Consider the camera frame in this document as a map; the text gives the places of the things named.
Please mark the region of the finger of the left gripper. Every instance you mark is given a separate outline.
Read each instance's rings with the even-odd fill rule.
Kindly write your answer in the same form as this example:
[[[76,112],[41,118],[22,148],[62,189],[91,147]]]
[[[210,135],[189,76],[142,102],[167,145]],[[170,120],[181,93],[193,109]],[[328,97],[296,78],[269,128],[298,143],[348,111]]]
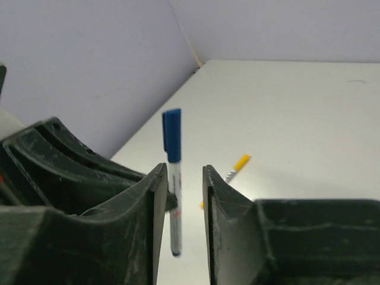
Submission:
[[[177,200],[159,164],[142,174],[83,144],[58,118],[36,122],[1,139],[1,212],[56,210],[65,214],[124,214]]]

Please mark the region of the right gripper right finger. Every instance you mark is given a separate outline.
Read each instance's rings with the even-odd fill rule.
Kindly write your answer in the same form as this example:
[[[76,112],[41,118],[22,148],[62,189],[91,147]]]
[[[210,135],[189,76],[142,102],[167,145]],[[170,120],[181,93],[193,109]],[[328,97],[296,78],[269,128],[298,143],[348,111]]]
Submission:
[[[202,170],[211,284],[378,284],[379,202],[258,199]]]

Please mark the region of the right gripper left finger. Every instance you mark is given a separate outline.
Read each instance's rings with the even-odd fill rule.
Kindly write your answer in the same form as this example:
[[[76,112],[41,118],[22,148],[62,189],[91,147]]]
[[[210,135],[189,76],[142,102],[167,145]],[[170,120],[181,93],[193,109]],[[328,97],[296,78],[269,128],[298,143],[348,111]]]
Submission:
[[[1,207],[2,284],[156,284],[167,167],[80,216]]]

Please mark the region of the yellow pen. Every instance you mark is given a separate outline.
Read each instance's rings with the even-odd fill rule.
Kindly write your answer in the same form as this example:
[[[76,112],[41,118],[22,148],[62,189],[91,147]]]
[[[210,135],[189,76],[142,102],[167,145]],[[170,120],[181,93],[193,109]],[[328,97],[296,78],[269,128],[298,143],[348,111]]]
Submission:
[[[236,176],[236,174],[238,173],[238,171],[236,169],[232,169],[225,177],[224,177],[224,181],[228,184],[230,183],[230,181]],[[200,207],[202,209],[204,209],[204,202],[201,202],[200,203]]]

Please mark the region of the yellow pen cap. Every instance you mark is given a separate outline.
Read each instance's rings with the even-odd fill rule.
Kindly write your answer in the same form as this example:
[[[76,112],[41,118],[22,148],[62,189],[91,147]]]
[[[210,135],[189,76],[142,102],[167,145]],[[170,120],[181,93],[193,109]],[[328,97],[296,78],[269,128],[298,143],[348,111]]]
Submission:
[[[235,172],[240,172],[241,169],[247,164],[251,157],[247,154],[244,154],[233,166]]]

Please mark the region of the blue pen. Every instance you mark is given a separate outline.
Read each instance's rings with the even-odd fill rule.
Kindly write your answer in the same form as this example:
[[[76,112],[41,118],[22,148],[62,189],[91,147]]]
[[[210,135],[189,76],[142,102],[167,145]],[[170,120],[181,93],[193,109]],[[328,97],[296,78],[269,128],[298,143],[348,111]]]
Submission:
[[[174,257],[182,252],[182,179],[181,163],[169,163],[169,192],[176,198],[176,206],[170,210],[170,248]]]

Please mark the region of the blue pen cap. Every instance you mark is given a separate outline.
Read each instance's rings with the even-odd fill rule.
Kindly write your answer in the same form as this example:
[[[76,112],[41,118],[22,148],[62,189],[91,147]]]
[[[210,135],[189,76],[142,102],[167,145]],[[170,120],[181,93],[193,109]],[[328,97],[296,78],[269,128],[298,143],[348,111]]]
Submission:
[[[169,163],[181,161],[181,109],[170,109],[162,113],[163,148]]]

